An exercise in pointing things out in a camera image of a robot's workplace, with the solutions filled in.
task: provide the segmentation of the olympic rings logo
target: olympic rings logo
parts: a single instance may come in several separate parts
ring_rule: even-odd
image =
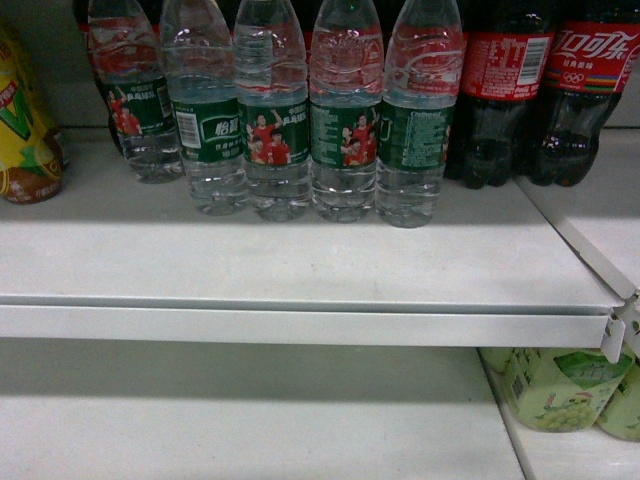
[[[567,83],[580,83],[584,80],[584,75],[582,73],[564,72],[562,79]]]

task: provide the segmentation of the clear water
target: clear water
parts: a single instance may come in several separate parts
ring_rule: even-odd
[[[380,52],[377,61],[367,60],[374,50]],[[325,1],[312,42],[311,102],[362,111],[378,105],[382,99],[382,52],[380,22],[371,0]],[[373,207],[375,161],[344,169],[314,161],[311,178],[314,209],[326,220],[354,222]]]
[[[234,45],[240,103],[276,108],[307,100],[306,49],[288,0],[243,0]],[[260,217],[282,222],[304,214],[311,201],[309,163],[310,157],[285,166],[245,159],[249,202]]]
[[[136,5],[129,11],[122,6],[121,18],[109,16],[105,1],[96,1],[89,12],[89,45],[96,59],[97,71],[105,84],[147,83],[162,78],[157,55],[157,40],[142,10]],[[117,61],[117,71],[100,66]],[[158,134],[123,135],[118,139],[135,178],[141,183],[166,183],[184,175],[175,129]]]
[[[462,52],[460,17],[453,0],[407,1],[387,53],[384,101],[416,110],[453,107],[462,73]],[[443,173],[444,166],[406,171],[378,159],[378,215],[396,227],[426,225],[438,203]]]
[[[187,45],[165,44],[164,47],[171,100],[196,106],[235,100],[233,48],[230,43],[201,46],[198,38],[185,43]],[[210,160],[213,161],[182,158],[195,207],[213,216],[242,210],[248,203],[242,154],[228,160]]]

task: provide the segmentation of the grape juice package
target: grape juice package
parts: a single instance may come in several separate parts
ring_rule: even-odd
[[[516,348],[504,377],[507,405],[523,424],[545,432],[588,428],[630,370],[623,350],[610,363],[598,350]]]

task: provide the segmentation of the white wall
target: white wall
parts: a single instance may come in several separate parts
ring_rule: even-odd
[[[93,84],[71,0],[1,0],[0,15],[27,44],[54,117],[64,126],[102,126],[107,114]],[[640,126],[640,65],[610,126]]]

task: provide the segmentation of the green label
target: green label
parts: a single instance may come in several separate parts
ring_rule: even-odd
[[[368,165],[378,151],[378,105],[335,108],[311,104],[311,157],[333,168]]]
[[[618,363],[609,363],[605,357],[571,353],[554,359],[560,371],[580,388],[593,388],[614,378],[622,377],[631,368],[633,359],[620,355]]]
[[[402,108],[382,102],[378,156],[399,170],[428,170],[444,165],[453,107]]]
[[[238,103],[245,158],[262,165],[304,162],[309,155],[306,101],[288,107],[250,107]]]
[[[213,163],[242,153],[237,100],[172,105],[185,159]]]
[[[107,104],[122,135],[162,133],[173,127],[164,77],[144,83],[105,84]]]

